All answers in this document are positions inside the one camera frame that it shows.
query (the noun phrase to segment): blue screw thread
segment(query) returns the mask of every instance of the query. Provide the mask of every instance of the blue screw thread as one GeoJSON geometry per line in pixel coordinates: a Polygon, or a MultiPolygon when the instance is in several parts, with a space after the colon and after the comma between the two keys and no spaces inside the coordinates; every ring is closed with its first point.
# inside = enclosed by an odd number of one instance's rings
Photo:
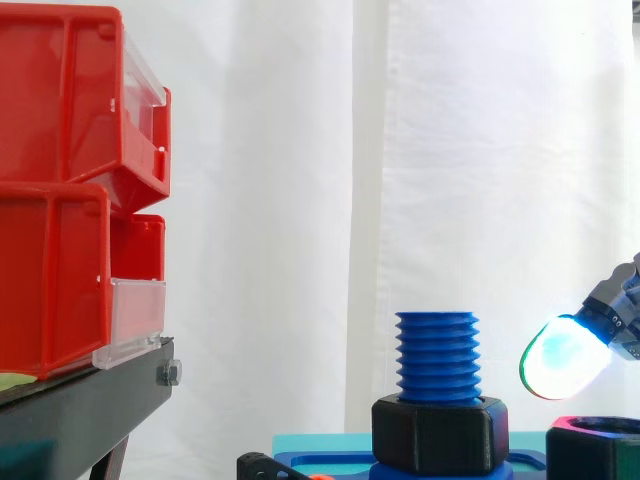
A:
{"type": "Polygon", "coordinates": [[[400,399],[412,403],[480,403],[480,367],[470,312],[404,312],[400,317],[400,399]]]}

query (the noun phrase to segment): metal bolt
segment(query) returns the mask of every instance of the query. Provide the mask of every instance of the metal bolt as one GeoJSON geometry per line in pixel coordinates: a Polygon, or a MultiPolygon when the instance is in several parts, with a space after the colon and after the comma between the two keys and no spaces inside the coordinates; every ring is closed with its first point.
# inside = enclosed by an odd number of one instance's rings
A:
{"type": "Polygon", "coordinates": [[[180,360],[171,359],[165,366],[163,371],[163,381],[166,386],[175,387],[182,380],[182,362],[180,360]]]}

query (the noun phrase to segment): glowing light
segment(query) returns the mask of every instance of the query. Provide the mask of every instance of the glowing light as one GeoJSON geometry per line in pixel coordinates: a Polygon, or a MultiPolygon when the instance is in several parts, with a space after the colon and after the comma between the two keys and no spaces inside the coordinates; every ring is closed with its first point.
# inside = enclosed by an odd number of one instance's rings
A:
{"type": "Polygon", "coordinates": [[[542,398],[569,398],[589,385],[611,362],[611,351],[571,317],[549,322],[520,361],[525,387],[542,398]]]}

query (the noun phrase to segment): black hex nut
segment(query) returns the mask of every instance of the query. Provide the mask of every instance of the black hex nut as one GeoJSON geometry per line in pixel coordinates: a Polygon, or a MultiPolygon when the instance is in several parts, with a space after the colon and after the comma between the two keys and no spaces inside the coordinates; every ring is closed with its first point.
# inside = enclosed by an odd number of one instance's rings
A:
{"type": "Polygon", "coordinates": [[[509,455],[507,407],[421,405],[381,398],[371,411],[373,454],[380,463],[424,476],[482,476],[509,455]]]}
{"type": "Polygon", "coordinates": [[[547,480],[638,480],[640,421],[560,417],[547,432],[547,480]]]}

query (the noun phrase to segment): orange object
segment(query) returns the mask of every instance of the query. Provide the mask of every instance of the orange object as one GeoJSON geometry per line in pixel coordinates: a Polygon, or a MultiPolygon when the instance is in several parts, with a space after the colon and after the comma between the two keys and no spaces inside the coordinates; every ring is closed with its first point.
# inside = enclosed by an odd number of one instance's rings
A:
{"type": "Polygon", "coordinates": [[[169,196],[171,95],[111,7],[0,3],[0,181],[90,181],[114,212],[169,196]]]}
{"type": "Polygon", "coordinates": [[[0,373],[160,346],[171,95],[111,7],[0,3],[0,373]]]}

